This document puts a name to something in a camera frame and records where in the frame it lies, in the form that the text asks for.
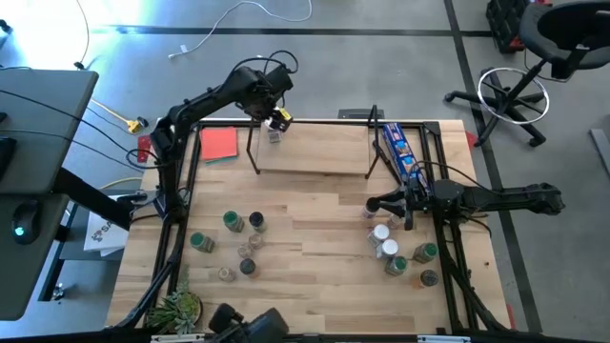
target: gray floor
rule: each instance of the gray floor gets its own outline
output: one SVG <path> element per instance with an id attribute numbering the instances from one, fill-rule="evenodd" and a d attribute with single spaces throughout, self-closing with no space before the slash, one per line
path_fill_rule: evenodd
<path id="1" fill-rule="evenodd" d="M 298 18 L 307 12 L 306 0 L 261 1 L 270 10 Z M 453 0 L 462 30 L 488 30 L 485 0 Z M 103 24 L 210 27 L 232 5 L 208 1 L 83 1 L 92 27 Z M 448 30 L 442 0 L 314 0 L 311 20 L 288 23 L 270 18 L 252 6 L 232 12 L 223 28 L 340 28 Z M 3 9 L 14 26 L 0 50 L 0 64 L 71 69 L 85 45 L 82 18 L 75 2 L 61 5 L 30 0 Z M 64 20 L 48 16 L 61 12 Z M 48 31 L 54 35 L 44 37 Z M 341 108 L 379 104 L 389 118 L 461 119 L 476 132 L 464 102 L 444 104 L 442 95 L 464 90 L 451 37 L 217 35 L 200 50 L 169 61 L 182 44 L 192 47 L 200 35 L 92 34 L 85 64 L 99 72 L 94 97 L 128 116 L 154 120 L 185 97 L 220 83 L 235 62 L 278 49 L 294 52 L 301 72 L 287 94 L 296 117 L 334 118 Z M 522 54 L 500 55 L 490 38 L 464 38 L 473 77 L 486 67 L 522 69 Z M 530 56 L 530 64 L 535 61 Z M 582 71 L 567 84 L 543 82 L 551 96 L 551 111 L 537 126 L 547 143 L 530 149 L 519 128 L 500 125 L 492 144 L 504 186 L 548 182 L 563 191 L 566 210 L 557 217 L 513 212 L 518 240 L 546 334 L 610 341 L 610 262 L 605 258 L 607 199 L 610 179 L 587 133 L 609 114 L 607 80 L 610 68 Z M 228 107 L 217 116 L 242 116 Z M 100 121 L 126 146 L 135 138 Z M 109 142 L 81 126 L 76 139 L 121 156 Z M 479 180 L 489 184 L 480 150 L 473 151 Z M 137 176 L 134 171 L 73 147 L 65 167 L 101 186 L 114 179 Z M 517 326 L 527 330 L 515 277 L 498 219 L 490 219 L 493 242 L 507 303 L 515 310 Z M 101 329 L 112 293 L 117 265 L 74 262 L 66 265 L 61 281 L 76 284 L 74 296 L 58 303 L 32 300 L 17 322 L 0 322 L 0 337 L 27 333 L 65 333 Z"/>

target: white jar lid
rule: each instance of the white jar lid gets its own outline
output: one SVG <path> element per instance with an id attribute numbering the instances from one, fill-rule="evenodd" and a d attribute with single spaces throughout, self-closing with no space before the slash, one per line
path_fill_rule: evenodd
<path id="1" fill-rule="evenodd" d="M 383 242 L 381 249 L 383 249 L 383 252 L 386 254 L 396 254 L 398 252 L 398 243 L 394 239 L 388 239 Z"/>
<path id="2" fill-rule="evenodd" d="M 380 240 L 388 239 L 390 236 L 390 229 L 383 224 L 377 224 L 373 229 L 373 232 L 375 237 Z"/>

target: blue box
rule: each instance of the blue box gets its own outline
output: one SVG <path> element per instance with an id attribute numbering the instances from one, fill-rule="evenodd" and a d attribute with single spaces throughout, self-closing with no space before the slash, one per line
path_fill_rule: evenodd
<path id="1" fill-rule="evenodd" d="M 400 179 L 403 183 L 407 180 L 407 173 L 411 167 L 417 162 L 416 157 L 413 155 L 411 146 L 404 136 L 402 127 L 398 123 L 390 123 L 383 125 L 383 140 L 385 141 L 388 151 L 392 155 L 392 164 L 400 175 Z M 419 183 L 424 187 L 426 192 L 428 190 L 428 183 L 426 182 L 425 176 L 420 165 L 414 167 L 411 173 L 411 178 L 417 178 Z"/>

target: chair base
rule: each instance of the chair base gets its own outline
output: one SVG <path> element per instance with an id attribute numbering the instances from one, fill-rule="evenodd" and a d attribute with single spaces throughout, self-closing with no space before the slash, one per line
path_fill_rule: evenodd
<path id="1" fill-rule="evenodd" d="M 491 84 L 496 86 L 498 89 L 500 89 L 500 90 L 504 89 L 504 90 L 508 91 L 501 85 L 501 83 L 499 82 L 498 76 L 495 75 L 494 73 L 489 75 L 489 79 L 491 81 Z M 520 105 L 519 102 L 512 101 L 512 102 L 510 102 L 510 104 L 508 106 L 503 106 L 504 105 L 503 97 L 502 97 L 503 94 L 500 91 L 494 91 L 494 96 L 495 97 L 484 96 L 484 100 L 489 106 L 496 109 L 497 112 L 501 111 L 501 108 L 504 108 L 504 111 L 501 115 L 505 115 L 515 121 L 526 121 L 527 120 L 523 116 L 523 114 L 521 114 L 516 109 L 516 106 Z M 450 93 L 447 93 L 447 94 L 445 94 L 444 101 L 452 102 L 455 98 L 468 100 L 470 102 L 480 104 L 478 95 L 476 95 L 475 93 L 468 93 L 468 92 L 464 92 L 464 91 L 452 91 Z M 531 94 L 531 95 L 525 95 L 525 96 L 519 97 L 517 99 L 521 102 L 526 102 L 529 104 L 536 104 L 536 103 L 538 103 L 538 101 L 544 99 L 544 93 L 538 92 L 538 93 Z M 499 121 L 499 119 L 497 117 L 495 117 L 495 116 L 492 117 L 492 119 L 487 123 L 483 133 L 478 137 L 478 140 L 475 143 L 475 147 L 480 147 L 481 145 L 483 145 L 485 143 L 485 141 L 487 141 L 487 139 L 489 138 L 489 135 L 492 133 L 492 131 L 498 124 L 498 121 Z M 546 141 L 546 137 L 544 137 L 544 135 L 540 131 L 538 131 L 538 129 L 536 129 L 532 124 L 526 124 L 526 125 L 520 125 L 520 126 L 524 130 L 526 130 L 529 134 L 531 134 L 533 137 L 529 141 L 530 147 L 533 147 L 533 148 L 537 147 Z"/>

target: wooden table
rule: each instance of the wooden table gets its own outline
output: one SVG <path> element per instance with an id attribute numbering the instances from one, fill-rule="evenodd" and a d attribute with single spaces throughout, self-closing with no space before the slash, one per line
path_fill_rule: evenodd
<path id="1" fill-rule="evenodd" d="M 475 177 L 462 122 L 439 123 L 447 163 Z M 416 156 L 421 156 L 417 132 L 405 133 Z M 413 278 L 426 269 L 437 271 L 440 276 L 438 258 L 425 265 L 409 261 L 404 275 L 392 277 L 384 272 L 383 263 L 375 259 L 374 249 L 367 242 L 368 230 L 385 222 L 388 213 L 381 212 L 372 221 L 362 219 L 360 211 L 365 200 L 397 186 L 381 161 L 369 180 L 356 175 L 293 172 L 264 171 L 256 175 L 245 153 L 246 140 L 247 130 L 239 129 L 239 158 L 212 166 L 199 163 L 196 174 L 187 239 L 193 232 L 203 232 L 216 241 L 213 253 L 202 253 L 190 246 L 185 246 L 183 253 L 182 264 L 190 265 L 191 290 L 204 303 L 201 330 L 207 329 L 211 315 L 222 302 L 234 306 L 247 320 L 276 307 L 291 333 L 434 333 L 437 327 L 449 330 L 442 280 L 428 289 L 412 286 Z M 450 177 L 469 184 L 452 171 Z M 142 187 L 151 190 L 157 180 L 156 171 L 147 171 Z M 182 180 L 186 180 L 186 171 Z M 242 233 L 229 232 L 222 223 L 222 214 L 229 210 L 237 211 L 246 220 L 251 212 L 260 211 L 268 222 L 269 229 L 263 234 L 266 246 L 254 253 L 261 270 L 257 279 L 238 272 L 237 247 L 247 242 L 254 230 L 247 224 Z M 108 325 L 120 321 L 149 286 L 160 230 L 160 220 L 155 218 L 132 226 Z M 472 285 L 497 320 L 508 326 L 489 233 L 475 223 L 461 225 L 461 230 Z M 448 229 L 446 235 L 451 237 Z M 412 231 L 392 231 L 391 236 L 400 246 L 399 253 L 408 258 L 419 244 L 437 241 L 432 218 L 422 213 L 416 213 Z M 220 267 L 236 270 L 235 282 L 221 282 L 217 276 Z M 463 297 L 455 283 L 454 287 L 460 319 L 466 323 Z"/>

